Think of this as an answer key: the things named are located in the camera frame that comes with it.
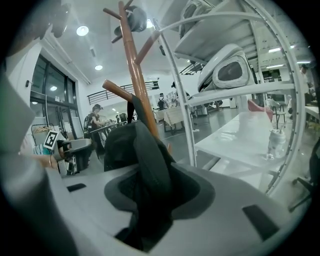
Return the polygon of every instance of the black railing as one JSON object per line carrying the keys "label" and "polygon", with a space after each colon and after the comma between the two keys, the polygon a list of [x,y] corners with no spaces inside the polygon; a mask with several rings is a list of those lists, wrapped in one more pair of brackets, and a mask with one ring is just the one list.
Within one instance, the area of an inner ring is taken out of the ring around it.
{"label": "black railing", "polygon": [[201,63],[190,64],[180,72],[180,75],[194,75],[198,71],[201,71],[204,68],[204,66],[205,65]]}
{"label": "black railing", "polygon": [[[120,87],[125,89],[127,92],[131,94],[135,94],[134,86],[132,84],[122,85]],[[158,90],[159,89],[158,81],[145,82],[145,88],[147,91]],[[89,104],[92,105],[92,104],[96,104],[98,102],[102,102],[102,101],[109,100],[119,96],[114,94],[111,91],[102,90],[102,91],[90,94],[87,97],[89,99]]]}

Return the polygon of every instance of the bracelet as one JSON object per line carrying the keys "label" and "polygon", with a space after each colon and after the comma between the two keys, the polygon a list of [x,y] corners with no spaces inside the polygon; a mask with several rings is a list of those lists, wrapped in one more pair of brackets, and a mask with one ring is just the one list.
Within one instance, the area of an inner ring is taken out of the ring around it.
{"label": "bracelet", "polygon": [[49,164],[50,164],[51,168],[53,168],[52,163],[51,163],[51,156],[52,156],[52,154],[49,157]]}

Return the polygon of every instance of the red chair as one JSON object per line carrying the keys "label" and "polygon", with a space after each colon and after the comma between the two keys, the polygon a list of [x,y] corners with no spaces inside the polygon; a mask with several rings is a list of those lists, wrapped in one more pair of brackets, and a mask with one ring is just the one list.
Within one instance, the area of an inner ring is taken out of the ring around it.
{"label": "red chair", "polygon": [[248,99],[248,109],[252,112],[264,112],[265,111],[270,119],[270,122],[272,121],[272,116],[274,115],[274,112],[268,107],[264,108],[262,106],[258,106],[252,99]]}

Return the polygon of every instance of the coat rack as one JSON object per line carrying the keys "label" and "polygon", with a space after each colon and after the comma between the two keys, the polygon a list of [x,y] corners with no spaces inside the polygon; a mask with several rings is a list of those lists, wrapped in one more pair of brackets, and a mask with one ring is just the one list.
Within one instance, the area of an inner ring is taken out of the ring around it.
{"label": "coat rack", "polygon": [[[107,8],[104,8],[103,11],[120,21],[121,35],[117,36],[111,42],[115,43],[119,41],[121,38],[123,38],[124,50],[128,63],[130,77],[133,84],[134,93],[142,102],[143,110],[146,115],[147,126],[150,132],[158,138],[159,135],[155,122],[155,117],[149,102],[149,97],[145,85],[145,80],[142,75],[140,63],[143,61],[148,51],[150,50],[154,42],[158,39],[161,33],[155,30],[149,37],[149,39],[145,42],[139,54],[137,54],[137,49],[132,36],[132,32],[130,30],[126,13],[127,8],[131,5],[132,2],[133,0],[129,0],[128,3],[125,5],[123,1],[120,1],[118,4],[119,14]],[[119,97],[125,99],[126,101],[130,102],[132,100],[131,93],[127,92],[126,90],[122,89],[121,87],[109,80],[106,80],[103,83],[102,87],[114,93],[115,95],[118,95]]]}

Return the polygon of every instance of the white chair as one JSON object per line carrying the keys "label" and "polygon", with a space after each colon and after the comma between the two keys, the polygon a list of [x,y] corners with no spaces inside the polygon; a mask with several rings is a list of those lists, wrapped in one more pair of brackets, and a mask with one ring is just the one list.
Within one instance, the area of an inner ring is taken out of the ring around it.
{"label": "white chair", "polygon": [[280,116],[283,116],[283,121],[285,123],[286,122],[286,114],[288,112],[288,108],[285,111],[285,108],[282,105],[280,105],[278,102],[276,102],[274,99],[272,99],[272,98],[269,98],[266,101],[268,101],[269,106],[273,111],[273,115],[275,115],[276,128],[279,129],[278,123],[279,123]]}

